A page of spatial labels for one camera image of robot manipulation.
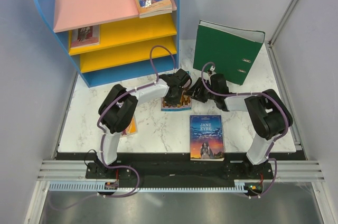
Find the dogs Bark picture book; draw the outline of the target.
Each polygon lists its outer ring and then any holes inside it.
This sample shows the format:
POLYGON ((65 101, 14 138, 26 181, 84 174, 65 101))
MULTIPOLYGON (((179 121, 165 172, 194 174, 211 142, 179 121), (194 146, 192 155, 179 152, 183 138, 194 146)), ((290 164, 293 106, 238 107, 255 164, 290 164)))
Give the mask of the dogs Bark picture book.
POLYGON ((184 96, 184 91, 189 89, 192 84, 192 79, 188 72, 184 71, 183 69, 178 69, 177 72, 172 74, 163 74, 160 76, 167 85, 171 84, 181 84, 183 86, 183 93, 181 97, 181 102, 177 106, 170 106, 165 101, 164 98, 161 99, 161 111, 183 111, 183 110, 190 110, 192 107, 191 98, 184 96))

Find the red 13-Storey Treehouse book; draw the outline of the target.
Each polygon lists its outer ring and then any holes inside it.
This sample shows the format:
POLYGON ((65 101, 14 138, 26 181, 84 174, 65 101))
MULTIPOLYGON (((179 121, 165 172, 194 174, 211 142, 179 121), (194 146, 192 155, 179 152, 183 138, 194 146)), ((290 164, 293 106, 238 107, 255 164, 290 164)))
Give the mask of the red 13-Storey Treehouse book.
POLYGON ((160 10, 150 10, 148 8, 145 12, 139 14, 139 18, 147 18, 147 17, 157 16, 157 15, 162 15, 162 14, 168 14, 176 10, 177 10, 176 6, 172 8, 163 8, 160 10))

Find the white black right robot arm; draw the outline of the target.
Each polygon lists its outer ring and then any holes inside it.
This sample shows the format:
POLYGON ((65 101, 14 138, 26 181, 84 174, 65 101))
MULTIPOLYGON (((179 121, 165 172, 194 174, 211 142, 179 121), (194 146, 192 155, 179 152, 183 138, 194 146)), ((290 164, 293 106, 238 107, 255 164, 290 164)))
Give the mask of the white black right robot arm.
POLYGON ((243 175, 255 178, 261 172, 260 164, 268 160, 274 143, 284 137, 293 118, 273 89, 258 93, 232 93, 224 75, 213 74, 208 80, 198 78, 186 95, 199 102, 213 100, 222 111, 244 111, 249 114, 256 132, 242 164, 243 175))

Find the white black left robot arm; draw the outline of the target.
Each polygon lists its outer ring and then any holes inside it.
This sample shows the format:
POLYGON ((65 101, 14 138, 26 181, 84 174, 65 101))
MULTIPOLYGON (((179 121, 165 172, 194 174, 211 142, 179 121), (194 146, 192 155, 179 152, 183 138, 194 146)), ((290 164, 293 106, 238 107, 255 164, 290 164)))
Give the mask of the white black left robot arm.
POLYGON ((114 176, 116 166, 113 162, 117 159, 119 139, 132 122, 137 106, 157 98, 176 106, 184 89, 191 83, 190 75, 178 69, 175 73, 157 75, 155 81, 143 86, 125 88, 120 84, 114 85, 98 110, 97 126, 103 132, 97 154, 101 161, 98 173, 104 178, 114 176))

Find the Jane Eyre blue book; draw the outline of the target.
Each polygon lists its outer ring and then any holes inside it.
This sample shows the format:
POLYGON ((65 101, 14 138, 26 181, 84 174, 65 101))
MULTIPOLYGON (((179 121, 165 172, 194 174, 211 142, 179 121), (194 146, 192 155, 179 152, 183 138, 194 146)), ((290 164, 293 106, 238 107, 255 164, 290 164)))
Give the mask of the Jane Eyre blue book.
POLYGON ((224 160, 223 127, 220 115, 190 116, 190 160, 224 160))

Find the Roald Dahl Charlie book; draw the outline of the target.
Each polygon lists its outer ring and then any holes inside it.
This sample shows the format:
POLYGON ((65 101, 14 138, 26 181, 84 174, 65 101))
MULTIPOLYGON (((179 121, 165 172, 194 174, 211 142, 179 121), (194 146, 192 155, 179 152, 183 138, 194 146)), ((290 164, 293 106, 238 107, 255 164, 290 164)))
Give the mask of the Roald Dahl Charlie book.
POLYGON ((126 129, 124 129, 122 131, 121 136, 122 137, 130 136, 130 135, 135 134, 135 133, 137 133, 137 123, 136 123, 135 116, 133 116, 130 124, 127 126, 126 129))

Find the green lever arch file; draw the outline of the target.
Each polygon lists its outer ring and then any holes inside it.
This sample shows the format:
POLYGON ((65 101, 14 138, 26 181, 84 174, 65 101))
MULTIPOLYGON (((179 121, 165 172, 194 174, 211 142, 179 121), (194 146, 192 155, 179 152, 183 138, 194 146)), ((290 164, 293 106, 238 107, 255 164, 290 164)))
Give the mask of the green lever arch file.
POLYGON ((242 85, 265 41, 265 32, 228 27, 201 20, 198 25, 193 68, 214 62, 226 81, 242 85))

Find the blue yellow pink bookshelf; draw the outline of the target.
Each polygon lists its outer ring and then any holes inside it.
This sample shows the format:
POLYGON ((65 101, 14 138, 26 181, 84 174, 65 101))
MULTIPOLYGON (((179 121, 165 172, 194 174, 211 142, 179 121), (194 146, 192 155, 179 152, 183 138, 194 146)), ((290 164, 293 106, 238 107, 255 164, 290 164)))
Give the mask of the blue yellow pink bookshelf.
POLYGON ((36 9, 88 87, 179 65, 177 10, 139 18, 135 0, 34 0, 36 9), (70 48, 71 31, 100 25, 100 44, 70 48))

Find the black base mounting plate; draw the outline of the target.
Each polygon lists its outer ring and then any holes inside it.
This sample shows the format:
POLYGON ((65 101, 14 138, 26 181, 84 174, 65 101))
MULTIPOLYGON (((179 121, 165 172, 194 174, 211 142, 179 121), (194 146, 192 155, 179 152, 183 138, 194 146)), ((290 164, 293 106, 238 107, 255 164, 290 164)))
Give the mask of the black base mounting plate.
POLYGON ((235 180, 273 178, 271 164, 252 166, 238 158, 234 162, 193 161, 189 153, 118 153, 107 169, 94 152, 59 153, 58 161, 82 161, 88 179, 117 179, 120 187, 217 188, 234 186, 235 180))

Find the pink book on shelf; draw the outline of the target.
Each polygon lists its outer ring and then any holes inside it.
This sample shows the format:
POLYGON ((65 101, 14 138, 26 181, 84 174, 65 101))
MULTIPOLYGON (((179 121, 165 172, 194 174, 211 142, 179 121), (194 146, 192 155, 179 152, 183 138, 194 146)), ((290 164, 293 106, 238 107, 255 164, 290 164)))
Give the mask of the pink book on shelf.
POLYGON ((82 48, 100 44, 100 25, 81 27, 71 31, 70 48, 82 48))

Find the aluminium frame rail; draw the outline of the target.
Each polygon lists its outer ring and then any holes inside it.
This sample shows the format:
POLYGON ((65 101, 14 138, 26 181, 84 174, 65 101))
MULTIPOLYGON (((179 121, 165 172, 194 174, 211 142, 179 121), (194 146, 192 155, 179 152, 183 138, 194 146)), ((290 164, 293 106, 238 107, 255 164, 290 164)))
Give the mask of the aluminium frame rail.
POLYGON ((283 13, 276 29, 274 30, 270 40, 267 42, 269 48, 272 48, 273 45, 275 44, 275 42, 277 41, 277 38, 279 37, 281 31, 283 30, 283 28, 285 27, 285 25, 287 24, 289 18, 291 17, 292 13, 294 12, 294 10, 296 9, 298 3, 300 2, 300 0, 291 0, 285 10, 285 12, 283 13))

